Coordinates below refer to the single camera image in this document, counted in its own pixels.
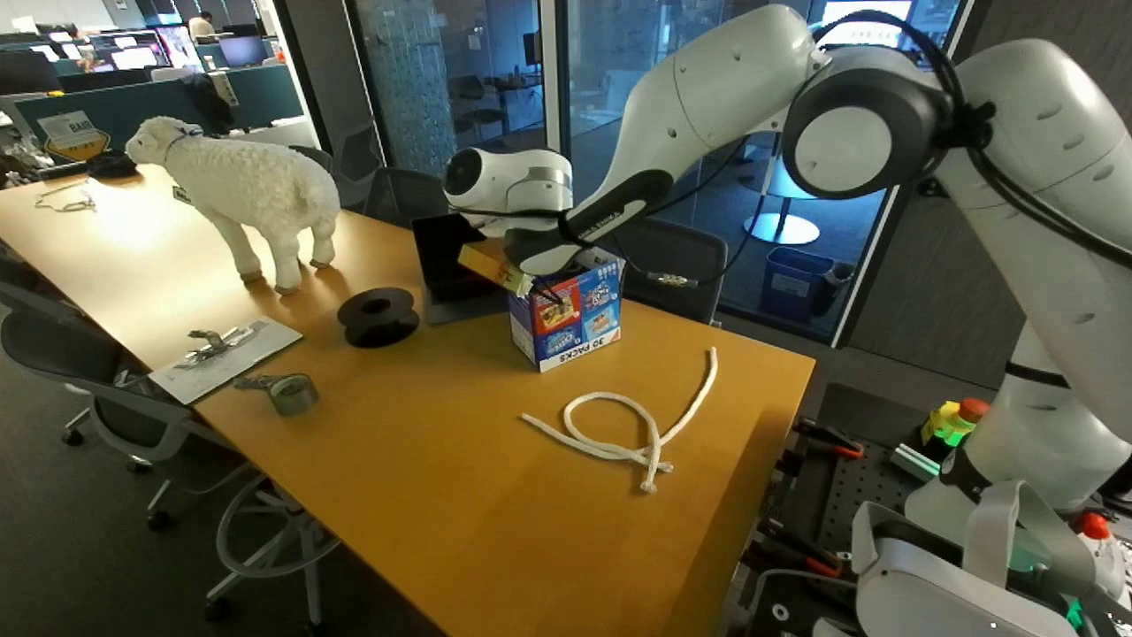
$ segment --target white cable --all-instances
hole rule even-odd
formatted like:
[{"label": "white cable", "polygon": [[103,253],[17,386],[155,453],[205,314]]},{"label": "white cable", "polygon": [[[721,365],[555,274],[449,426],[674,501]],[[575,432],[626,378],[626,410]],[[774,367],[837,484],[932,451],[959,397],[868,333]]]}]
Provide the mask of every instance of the white cable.
[{"label": "white cable", "polygon": [[[518,416],[518,422],[532,426],[537,432],[550,437],[555,443],[561,443],[561,445],[570,445],[575,453],[587,453],[587,458],[596,458],[596,462],[607,462],[607,464],[640,464],[642,468],[640,494],[653,494],[659,488],[659,475],[673,472],[673,464],[661,462],[666,445],[698,419],[700,405],[707,399],[707,395],[714,386],[714,374],[718,374],[718,351],[707,346],[702,383],[700,383],[698,397],[688,399],[688,407],[683,410],[683,419],[666,437],[661,437],[659,419],[642,405],[636,405],[636,399],[629,399],[623,395],[584,395],[584,397],[570,399],[561,407],[565,432],[548,426],[548,422],[539,422],[539,419],[532,419],[532,416]],[[616,445],[616,443],[601,443],[601,441],[584,437],[575,429],[575,422],[573,422],[573,410],[578,410],[584,405],[594,405],[594,399],[618,405],[618,407],[634,410],[636,422],[642,422],[647,445],[629,451],[629,445]]]}]

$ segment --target sheep figure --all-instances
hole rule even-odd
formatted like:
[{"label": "sheep figure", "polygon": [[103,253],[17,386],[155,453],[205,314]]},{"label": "sheep figure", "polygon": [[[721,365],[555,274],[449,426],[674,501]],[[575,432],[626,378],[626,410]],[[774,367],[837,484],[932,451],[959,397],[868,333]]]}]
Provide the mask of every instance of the sheep figure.
[{"label": "sheep figure", "polygon": [[298,234],[310,227],[310,262],[332,262],[339,193],[332,179],[285,146],[205,140],[201,129],[148,118],[124,148],[135,162],[157,162],[187,202],[219,229],[245,281],[261,275],[245,227],[254,227],[275,262],[275,290],[300,285]]}]

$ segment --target small box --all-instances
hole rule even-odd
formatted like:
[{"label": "small box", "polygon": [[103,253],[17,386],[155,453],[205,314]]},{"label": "small box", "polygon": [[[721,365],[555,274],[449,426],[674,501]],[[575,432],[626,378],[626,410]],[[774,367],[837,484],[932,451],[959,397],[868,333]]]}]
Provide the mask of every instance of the small box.
[{"label": "small box", "polygon": [[623,337],[623,258],[591,249],[578,274],[509,293],[509,333],[537,372]]}]

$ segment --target desk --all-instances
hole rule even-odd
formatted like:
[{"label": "desk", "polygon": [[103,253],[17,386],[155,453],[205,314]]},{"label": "desk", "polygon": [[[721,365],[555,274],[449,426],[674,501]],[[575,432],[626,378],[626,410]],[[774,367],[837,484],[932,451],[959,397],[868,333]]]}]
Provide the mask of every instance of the desk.
[{"label": "desk", "polygon": [[[195,327],[272,314],[300,330],[264,372],[307,372],[315,410],[281,422],[261,395],[221,391],[198,416],[431,622],[492,637],[710,633],[810,359],[642,305],[626,305],[618,344],[548,374],[528,367],[502,314],[352,351],[332,319],[339,302],[366,286],[420,299],[407,229],[339,215],[337,268],[275,299],[235,281],[157,169],[141,174],[90,185],[97,212],[35,209],[42,185],[0,193],[0,236],[153,367]],[[636,468],[594,464],[517,422],[555,419],[587,391],[674,422],[707,346],[721,356],[718,386],[666,453],[674,475],[653,496],[636,496]],[[636,441],[618,410],[591,419],[591,432]]]}]

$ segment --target white robot link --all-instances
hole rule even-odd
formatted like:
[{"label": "white robot link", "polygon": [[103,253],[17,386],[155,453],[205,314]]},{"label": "white robot link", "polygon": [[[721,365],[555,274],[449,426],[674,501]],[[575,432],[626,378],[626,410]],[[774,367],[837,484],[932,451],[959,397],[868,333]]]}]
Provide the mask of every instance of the white robot link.
[{"label": "white robot link", "polygon": [[[1005,44],[946,69],[922,36],[905,36],[925,52],[930,75],[896,50],[826,52],[780,4],[739,13],[636,82],[613,167],[591,199],[573,209],[555,209],[570,202],[561,196],[495,209],[492,234],[504,236],[518,268],[558,274],[661,202],[700,155],[748,131],[780,131],[785,167],[825,199],[932,174],[1002,268],[1026,327],[986,422],[944,478],[905,503],[916,528],[962,545],[962,564],[879,538],[877,528],[896,518],[861,505],[852,531],[858,622],[879,637],[1074,633],[1060,604],[1127,620],[1109,604],[1117,590],[1094,596],[1094,560],[1055,518],[1080,511],[1127,462],[1127,131],[1050,44]],[[492,187],[476,185],[495,162],[489,153],[453,159],[446,187],[457,209],[492,202]],[[570,169],[545,153],[531,162],[545,193],[570,185]],[[1014,596],[1006,581],[1022,569],[1058,573],[1048,576],[1058,596]]]}]

